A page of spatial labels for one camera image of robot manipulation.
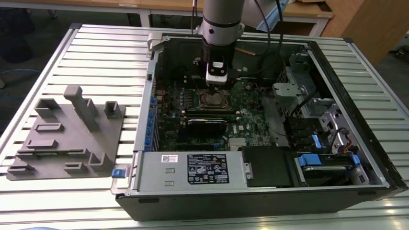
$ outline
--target warning label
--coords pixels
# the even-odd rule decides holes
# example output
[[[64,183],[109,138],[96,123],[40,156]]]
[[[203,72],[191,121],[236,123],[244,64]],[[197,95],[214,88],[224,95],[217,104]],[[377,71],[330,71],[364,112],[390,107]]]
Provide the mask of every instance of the warning label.
[[[225,154],[188,155],[189,184],[226,184],[229,171]]]

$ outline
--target black cable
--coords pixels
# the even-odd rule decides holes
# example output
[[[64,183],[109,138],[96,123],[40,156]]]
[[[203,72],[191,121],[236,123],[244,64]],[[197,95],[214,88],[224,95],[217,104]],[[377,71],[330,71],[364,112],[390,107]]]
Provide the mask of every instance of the black cable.
[[[276,3],[277,3],[277,9],[278,9],[278,16],[280,16],[280,21],[284,22],[284,18],[282,18],[282,10],[281,10],[281,5],[280,5],[280,0],[276,0]],[[246,76],[252,76],[254,74],[258,74],[258,73],[262,73],[264,71],[266,71],[269,68],[273,67],[274,63],[276,63],[276,60],[277,60],[277,57],[280,56],[280,50],[281,50],[281,46],[282,46],[282,39],[284,39],[284,34],[282,32],[280,33],[280,39],[278,39],[278,46],[277,46],[277,52],[276,52],[276,56],[274,56],[274,59],[272,61],[272,64],[269,66],[266,66],[264,69],[253,72],[253,73],[248,73],[248,74],[244,74],[241,75],[240,77],[246,77]]]
[[[314,97],[317,93],[318,93],[318,89],[316,89],[314,92],[305,97],[304,101],[296,106],[289,116],[293,116],[294,112],[312,100],[312,98]]]
[[[338,133],[341,132],[342,129],[346,129],[346,128],[345,128],[345,127],[340,127],[340,128],[334,131],[333,137],[332,137],[332,139],[330,139],[330,144],[328,145],[328,150],[326,150],[325,155],[332,155],[332,154],[330,154],[332,146],[333,146],[334,140],[337,139],[337,135],[338,135]]]
[[[192,6],[192,18],[191,18],[191,31],[193,34],[193,18],[195,18],[195,5]]]
[[[197,0],[195,0],[195,14],[196,14],[196,19],[199,20],[199,16],[197,16]]]
[[[264,24],[266,25],[266,28],[268,28],[268,47],[266,47],[265,51],[264,51],[261,54],[256,54],[254,56],[264,56],[264,55],[266,55],[268,52],[269,52],[269,43],[270,43],[269,25],[268,25],[268,20],[266,20],[266,17],[265,17],[265,15],[264,15],[264,13],[262,13],[262,9],[261,9],[261,6],[260,6],[257,0],[254,0],[254,3],[256,3],[256,6],[257,6],[257,8],[258,8],[258,11],[260,11],[260,13],[261,13],[262,20],[264,20]]]

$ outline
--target blue latch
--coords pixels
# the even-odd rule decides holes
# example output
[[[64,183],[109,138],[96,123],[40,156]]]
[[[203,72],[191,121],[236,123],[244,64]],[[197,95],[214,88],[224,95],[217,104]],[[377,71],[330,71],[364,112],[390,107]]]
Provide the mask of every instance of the blue latch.
[[[352,160],[353,160],[354,166],[357,166],[361,163],[358,155],[352,155]]]
[[[321,165],[318,154],[304,154],[298,157],[300,166]]]
[[[111,177],[112,178],[125,178],[127,177],[127,169],[113,169]]]
[[[316,134],[313,135],[313,139],[314,139],[314,145],[316,145],[317,149],[322,148],[318,136]]]

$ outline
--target wire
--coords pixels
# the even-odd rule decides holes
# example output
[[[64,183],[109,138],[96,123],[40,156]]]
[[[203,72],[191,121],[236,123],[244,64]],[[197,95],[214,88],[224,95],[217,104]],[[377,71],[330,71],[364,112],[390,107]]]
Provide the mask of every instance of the wire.
[[[345,135],[345,139],[348,140],[348,145],[344,146],[344,148],[341,149],[338,153],[345,153],[348,148],[350,148],[352,146],[352,139],[348,137],[348,135]]]
[[[280,5],[280,0],[276,0],[276,3],[277,3],[280,21],[284,22],[282,10],[281,10],[281,5]],[[269,68],[273,67],[273,65],[274,65],[274,63],[276,63],[276,60],[277,60],[277,57],[280,56],[280,50],[281,50],[281,46],[282,46],[282,39],[284,39],[284,34],[282,34],[282,32],[281,32],[281,33],[280,33],[280,39],[278,39],[277,52],[276,52],[276,56],[274,56],[274,59],[273,59],[270,65],[266,66],[264,69],[260,69],[258,71],[253,72],[253,73],[248,73],[248,74],[241,75],[241,77],[246,77],[246,76],[252,76],[252,75],[254,75],[254,74],[262,73],[264,71],[266,71]]]
[[[332,136],[332,138],[330,138],[330,144],[328,145],[326,153],[322,154],[322,155],[336,155],[336,154],[337,154],[337,153],[336,153],[336,154],[330,154],[330,151],[332,151],[332,146],[333,146],[334,140],[337,139],[337,135],[338,135],[338,133],[341,132],[342,129],[346,130],[345,127],[340,127],[340,128],[334,131],[334,134],[333,134],[333,136]]]
[[[288,137],[288,135],[284,135],[281,133],[278,133],[276,130],[270,129],[276,134],[278,134],[280,136]]]
[[[258,1],[254,0],[254,3],[256,3],[256,6],[257,6],[257,8],[258,8],[258,11],[260,11],[260,13],[261,13],[262,20],[264,20],[264,24],[266,25],[266,28],[268,28],[268,47],[266,47],[265,51],[264,51],[261,54],[256,54],[254,56],[264,56],[264,55],[266,55],[268,52],[269,52],[269,43],[270,43],[269,25],[268,25],[268,20],[266,20],[266,17],[265,17],[265,15],[264,15],[264,13],[262,13],[262,9],[261,9],[261,6],[260,6],[260,4],[258,4]]]
[[[296,108],[293,109],[293,111],[290,112],[289,116],[293,116],[293,114],[296,113],[296,111],[312,100],[312,98],[314,97],[314,95],[318,93],[318,89],[314,90],[314,92],[312,94],[309,94],[304,101],[296,106]]]
[[[0,74],[4,74],[4,73],[8,73],[8,72],[13,72],[13,71],[31,71],[31,72],[36,72],[36,73],[41,73],[40,71],[37,71],[37,70],[35,70],[35,69],[9,69],[9,70],[7,70],[7,71],[4,71],[4,72],[0,72]]]
[[[269,126],[269,123],[266,123],[266,125],[268,125],[269,130],[272,130],[272,131],[273,131],[276,134],[278,134],[280,136],[284,136],[284,137],[288,138],[288,135],[284,135],[284,134],[278,133],[278,132]]]
[[[199,16],[197,16],[197,0],[195,0],[195,14],[196,14],[196,19],[199,20]]]
[[[193,3],[192,3],[192,18],[191,18],[191,31],[192,31],[192,34],[193,34],[193,18],[195,18],[195,1],[193,0]]]

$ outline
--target slotted metal surface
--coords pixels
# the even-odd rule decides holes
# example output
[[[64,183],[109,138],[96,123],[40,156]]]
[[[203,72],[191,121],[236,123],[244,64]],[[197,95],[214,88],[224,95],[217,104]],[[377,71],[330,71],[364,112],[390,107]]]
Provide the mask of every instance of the slotted metal surface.
[[[95,104],[117,101],[127,105],[125,122],[116,163],[132,160],[133,140],[140,114],[148,58],[147,39],[152,31],[189,33],[188,30],[83,25],[64,38],[33,91],[32,101],[19,110],[9,127],[5,148],[0,155],[0,229],[51,227],[57,229],[155,228],[192,229],[288,229],[334,230],[406,229],[409,226],[409,192],[382,201],[361,203],[334,214],[238,218],[191,221],[135,222],[121,210],[111,194],[111,178],[39,181],[8,181],[5,173],[16,150],[32,127],[39,98],[63,98],[67,85],[83,86],[84,95]],[[245,34],[264,37],[260,34]],[[286,36],[288,39],[305,37]],[[409,180],[409,116],[368,61],[352,44],[338,38],[312,38],[317,41],[341,82],[374,131],[382,147],[405,180]],[[127,179],[117,181],[127,187]]]

